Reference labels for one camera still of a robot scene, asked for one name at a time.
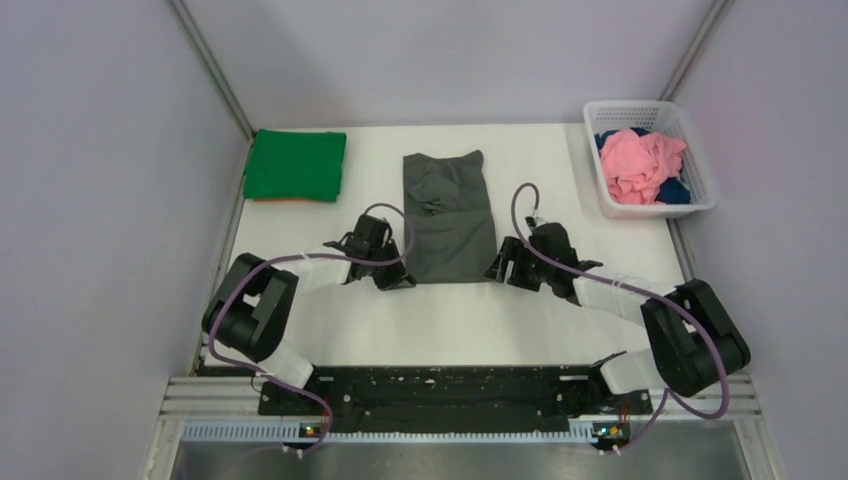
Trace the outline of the dark grey t-shirt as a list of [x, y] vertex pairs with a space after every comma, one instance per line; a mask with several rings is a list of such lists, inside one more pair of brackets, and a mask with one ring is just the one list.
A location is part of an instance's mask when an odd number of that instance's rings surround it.
[[407, 271], [419, 284], [478, 283], [498, 253], [496, 228], [475, 150], [452, 158], [403, 158], [404, 213], [413, 239]]

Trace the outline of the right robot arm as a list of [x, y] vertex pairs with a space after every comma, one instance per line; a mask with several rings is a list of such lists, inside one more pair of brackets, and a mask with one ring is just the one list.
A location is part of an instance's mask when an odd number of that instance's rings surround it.
[[527, 240], [505, 238], [484, 276], [534, 292], [548, 286], [573, 305], [645, 329], [648, 348], [595, 364], [598, 377], [586, 385], [586, 397], [600, 412], [614, 411], [639, 390], [664, 388], [690, 398], [751, 361], [747, 342], [707, 282], [661, 284], [582, 260], [559, 223], [534, 226]]

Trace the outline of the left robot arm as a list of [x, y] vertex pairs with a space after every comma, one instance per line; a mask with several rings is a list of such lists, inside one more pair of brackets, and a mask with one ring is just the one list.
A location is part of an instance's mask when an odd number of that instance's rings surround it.
[[283, 401], [297, 413], [319, 404], [313, 364], [285, 340], [297, 295], [348, 285], [365, 278], [380, 291], [413, 288], [417, 282], [388, 221], [363, 214], [340, 239], [306, 253], [264, 260], [235, 258], [202, 319], [213, 358], [285, 384]]

